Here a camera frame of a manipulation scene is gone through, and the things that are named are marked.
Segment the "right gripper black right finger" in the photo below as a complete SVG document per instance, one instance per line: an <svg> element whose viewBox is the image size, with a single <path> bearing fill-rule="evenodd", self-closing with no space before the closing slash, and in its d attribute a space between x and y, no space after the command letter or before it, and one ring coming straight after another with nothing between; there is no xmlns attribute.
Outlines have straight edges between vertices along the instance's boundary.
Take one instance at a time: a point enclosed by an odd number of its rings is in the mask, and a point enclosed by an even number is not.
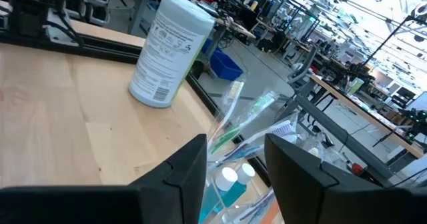
<svg viewBox="0 0 427 224"><path fill-rule="evenodd" d="M265 158L285 224L427 224L427 187L377 186L274 134Z"/></svg>

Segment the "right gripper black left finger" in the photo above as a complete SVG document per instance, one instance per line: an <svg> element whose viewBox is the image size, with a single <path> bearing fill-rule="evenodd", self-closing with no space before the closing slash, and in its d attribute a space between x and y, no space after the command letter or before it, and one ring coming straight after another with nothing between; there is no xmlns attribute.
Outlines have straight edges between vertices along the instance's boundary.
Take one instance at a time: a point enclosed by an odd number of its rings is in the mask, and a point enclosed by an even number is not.
<svg viewBox="0 0 427 224"><path fill-rule="evenodd" d="M196 135L128 185L0 189L0 224L197 224L207 137Z"/></svg>

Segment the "clear acrylic organizer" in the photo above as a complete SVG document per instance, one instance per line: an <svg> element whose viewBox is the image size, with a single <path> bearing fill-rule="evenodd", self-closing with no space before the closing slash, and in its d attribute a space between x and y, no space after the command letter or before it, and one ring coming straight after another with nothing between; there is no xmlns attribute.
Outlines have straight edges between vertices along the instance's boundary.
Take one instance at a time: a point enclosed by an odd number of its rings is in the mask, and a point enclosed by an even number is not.
<svg viewBox="0 0 427 224"><path fill-rule="evenodd" d="M297 125L297 115L295 113L286 117L284 120L286 119L295 121ZM260 139L260 142L263 145L264 137ZM328 135L321 131L318 127L313 128L313 133L311 136L305 136L302 133L298 133L296 128L296 132L294 134L280 137L280 139L289 141L290 143L301 147L316 157L324 157L328 153L328 147L332 145L332 141ZM236 161L215 163L215 161L217 161L221 156L225 155L235 147L231 147L230 144L227 144L221 147L218 153L208 155L209 160L207 162L207 179L205 189L224 167L230 167L236 172L243 163L250 164L250 158L264 154L263 148L260 151L256 151L255 153ZM255 203L257 200L263 197L271 188L261 180L256 170L255 172L255 177L253 177L252 180L248 183L246 192L234 204L232 204L230 207L225 207L222 200L220 206L215 207L214 210L209 214L207 220L202 224L231 224L231 220L234 217L237 217L237 215L240 214L247 206Z"/></svg>

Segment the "purple toothbrush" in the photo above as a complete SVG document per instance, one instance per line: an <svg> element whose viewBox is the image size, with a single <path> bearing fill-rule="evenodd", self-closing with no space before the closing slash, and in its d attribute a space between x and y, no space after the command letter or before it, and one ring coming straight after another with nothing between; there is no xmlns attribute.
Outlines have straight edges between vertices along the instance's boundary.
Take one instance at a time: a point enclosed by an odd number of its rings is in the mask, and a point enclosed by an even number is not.
<svg viewBox="0 0 427 224"><path fill-rule="evenodd" d="M268 128L262 129L261 131L253 134L248 139L244 140L237 147L221 156L215 163L223 163L228 161L236 161L247 157L256 151L260 151L264 148L264 145L260 142L260 139L266 134L274 134L278 137L284 137L291 135L296 132L296 122L289 119L280 121Z"/></svg>

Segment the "blue toothpaste tube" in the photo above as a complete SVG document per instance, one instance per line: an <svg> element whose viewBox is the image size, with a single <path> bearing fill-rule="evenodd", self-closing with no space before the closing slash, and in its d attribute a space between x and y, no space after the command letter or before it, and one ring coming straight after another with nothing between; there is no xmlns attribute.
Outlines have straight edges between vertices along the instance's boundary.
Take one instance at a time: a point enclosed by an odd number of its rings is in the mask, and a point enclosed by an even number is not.
<svg viewBox="0 0 427 224"><path fill-rule="evenodd" d="M243 163L236 173L238 180L222 198L225 207L230 207L246 192L248 183L256 174L254 168L248 163Z"/></svg>

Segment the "teal mouthwash bottle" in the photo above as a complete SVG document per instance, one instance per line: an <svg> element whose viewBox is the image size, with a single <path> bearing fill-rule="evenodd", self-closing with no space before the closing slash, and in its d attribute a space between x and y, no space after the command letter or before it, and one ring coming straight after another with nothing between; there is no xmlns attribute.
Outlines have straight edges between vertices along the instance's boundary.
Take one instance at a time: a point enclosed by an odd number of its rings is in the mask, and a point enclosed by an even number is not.
<svg viewBox="0 0 427 224"><path fill-rule="evenodd" d="M230 167L224 167L206 187L199 214L199 224L207 220L215 207L220 206L225 194L238 180L238 174Z"/></svg>

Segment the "green toothbrush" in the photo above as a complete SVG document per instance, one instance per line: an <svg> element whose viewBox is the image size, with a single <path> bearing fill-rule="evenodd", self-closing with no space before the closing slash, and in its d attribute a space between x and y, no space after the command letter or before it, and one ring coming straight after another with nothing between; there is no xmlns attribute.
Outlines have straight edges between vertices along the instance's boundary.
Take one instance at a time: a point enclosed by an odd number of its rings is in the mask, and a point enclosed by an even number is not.
<svg viewBox="0 0 427 224"><path fill-rule="evenodd" d="M233 98L233 102L230 104L230 108L221 122L218 124L218 128L215 130L211 139L209 140L209 153L214 154L224 144L232 141L237 137L241 131L254 121L267 107L269 107L276 99L278 94L274 91L264 91L262 95L255 98L241 113L234 117L230 122L230 117L237 105L238 98Z"/></svg>

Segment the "long black bar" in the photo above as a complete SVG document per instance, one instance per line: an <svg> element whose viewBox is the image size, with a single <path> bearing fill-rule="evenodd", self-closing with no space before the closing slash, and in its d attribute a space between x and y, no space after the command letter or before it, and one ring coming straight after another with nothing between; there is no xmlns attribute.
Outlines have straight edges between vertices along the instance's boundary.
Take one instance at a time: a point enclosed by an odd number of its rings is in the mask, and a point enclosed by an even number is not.
<svg viewBox="0 0 427 224"><path fill-rule="evenodd" d="M358 140L353 138L345 129L330 119L325 113L319 110L313 103L305 97L296 95L294 103L302 107L309 113L320 125L325 127L335 138L343 143L352 153L358 156L365 164L367 171L370 172L383 186L391 186L389 178L394 174L389 167L383 163L370 150L365 148Z"/></svg>

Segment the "grey office chair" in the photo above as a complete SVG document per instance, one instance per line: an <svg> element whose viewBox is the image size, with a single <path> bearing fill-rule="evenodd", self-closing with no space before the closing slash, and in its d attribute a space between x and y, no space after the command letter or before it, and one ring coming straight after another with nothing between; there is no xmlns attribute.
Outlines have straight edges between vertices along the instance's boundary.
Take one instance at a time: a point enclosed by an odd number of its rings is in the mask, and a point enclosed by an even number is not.
<svg viewBox="0 0 427 224"><path fill-rule="evenodd" d="M315 44L310 45L311 49L308 54L308 57L303 63L296 63L293 71L288 75L288 85L296 93L299 88L304 85L302 79L306 76L309 71L309 68L316 56L318 47Z"/></svg>

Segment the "white plastic cup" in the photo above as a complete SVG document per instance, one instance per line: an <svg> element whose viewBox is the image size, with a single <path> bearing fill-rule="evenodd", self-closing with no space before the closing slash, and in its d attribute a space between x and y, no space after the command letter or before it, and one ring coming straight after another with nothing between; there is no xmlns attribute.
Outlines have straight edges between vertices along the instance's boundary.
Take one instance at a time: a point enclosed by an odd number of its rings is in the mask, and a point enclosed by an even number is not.
<svg viewBox="0 0 427 224"><path fill-rule="evenodd" d="M215 22L189 0L161 0L129 83L133 97L169 107Z"/></svg>

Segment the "blue plastic bin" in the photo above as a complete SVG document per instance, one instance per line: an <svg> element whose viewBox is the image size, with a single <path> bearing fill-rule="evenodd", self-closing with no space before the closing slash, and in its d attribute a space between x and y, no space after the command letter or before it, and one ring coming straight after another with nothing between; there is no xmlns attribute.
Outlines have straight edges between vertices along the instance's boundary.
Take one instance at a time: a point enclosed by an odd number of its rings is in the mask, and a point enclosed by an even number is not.
<svg viewBox="0 0 427 224"><path fill-rule="evenodd" d="M211 39L207 39L202 45L201 51L197 56L197 61L199 61L198 68L201 69L201 72L209 73L213 71L221 79L235 81L241 76L243 70L219 47L215 48L212 56L207 57L207 48L211 45L211 42Z"/></svg>

